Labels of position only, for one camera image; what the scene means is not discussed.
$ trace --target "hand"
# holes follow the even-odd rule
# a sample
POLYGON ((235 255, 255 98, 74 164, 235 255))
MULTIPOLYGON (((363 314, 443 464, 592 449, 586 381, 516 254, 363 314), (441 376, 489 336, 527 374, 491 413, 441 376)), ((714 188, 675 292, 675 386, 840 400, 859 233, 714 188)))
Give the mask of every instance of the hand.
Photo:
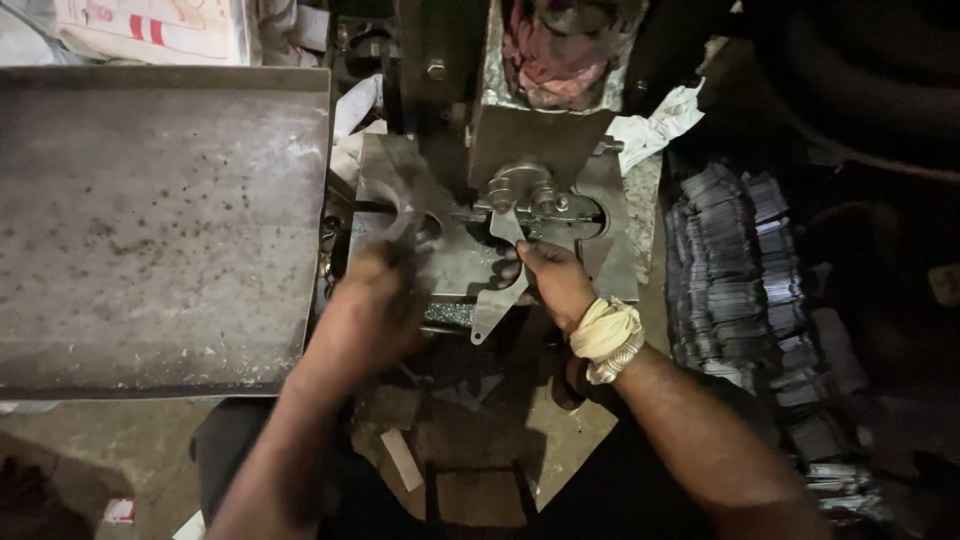
POLYGON ((413 349, 426 302, 414 292, 413 263, 391 266, 391 249, 386 242, 373 244, 350 262, 298 364, 303 367, 298 375, 323 379, 349 393, 413 349))
POLYGON ((537 276, 537 290, 557 326, 573 333, 597 295, 573 252, 549 242, 520 241, 516 252, 537 276))

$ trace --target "white cloth wrist wrap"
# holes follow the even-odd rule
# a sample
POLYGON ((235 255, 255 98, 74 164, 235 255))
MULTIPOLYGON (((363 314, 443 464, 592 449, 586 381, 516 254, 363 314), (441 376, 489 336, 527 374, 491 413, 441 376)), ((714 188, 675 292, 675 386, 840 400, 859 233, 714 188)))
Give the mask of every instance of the white cloth wrist wrap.
POLYGON ((616 298, 598 298, 570 335, 573 354, 589 358, 587 380, 591 384, 613 382, 643 346, 640 316, 616 298))

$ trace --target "metal tray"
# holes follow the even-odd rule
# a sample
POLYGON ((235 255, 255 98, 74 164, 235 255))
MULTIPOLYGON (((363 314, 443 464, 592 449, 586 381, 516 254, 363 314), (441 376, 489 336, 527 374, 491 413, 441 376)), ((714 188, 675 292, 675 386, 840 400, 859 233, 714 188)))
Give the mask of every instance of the metal tray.
POLYGON ((0 399, 276 393, 329 99, 325 69, 0 69, 0 399))

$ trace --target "pink cloth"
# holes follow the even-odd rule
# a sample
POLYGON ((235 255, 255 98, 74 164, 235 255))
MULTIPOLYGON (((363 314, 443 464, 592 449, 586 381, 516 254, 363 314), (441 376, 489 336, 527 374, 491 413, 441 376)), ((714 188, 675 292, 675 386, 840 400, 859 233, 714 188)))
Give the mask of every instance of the pink cloth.
POLYGON ((504 71, 510 89, 537 108, 589 109, 588 90, 607 73, 618 42, 618 27, 599 36, 560 36, 514 0, 510 25, 503 37, 504 71))

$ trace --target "floor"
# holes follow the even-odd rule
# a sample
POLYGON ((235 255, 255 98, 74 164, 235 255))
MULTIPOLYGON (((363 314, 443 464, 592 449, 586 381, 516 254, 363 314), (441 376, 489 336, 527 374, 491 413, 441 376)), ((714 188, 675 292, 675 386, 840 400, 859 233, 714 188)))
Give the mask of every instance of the floor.
MULTIPOLYGON (((638 306, 647 340, 668 350, 663 305, 663 236, 657 220, 649 283, 641 285, 638 306)), ((531 317, 519 339, 536 339, 543 321, 531 317)), ((358 400, 354 446, 366 455, 414 515, 423 515, 423 487, 408 493, 379 435, 387 428, 405 437, 422 467, 429 459, 446 468, 509 466, 519 460, 538 507, 566 483, 613 426, 603 408, 587 403, 575 413, 547 397, 549 373, 537 360, 524 363, 524 375, 511 372, 477 412, 441 402, 422 390, 373 387, 358 400), (396 406, 405 403, 408 406, 396 406)), ((198 483, 187 444, 211 401, 63 403, 42 413, 0 416, 0 455, 17 455, 52 479, 64 503, 96 524, 98 539, 161 539, 198 509, 198 483), (111 497, 135 497, 133 525, 100 523, 111 497)), ((502 493, 509 475, 441 475, 441 511, 447 521, 465 525, 519 525, 522 515, 502 493), (500 505, 491 501, 502 501, 500 505)))

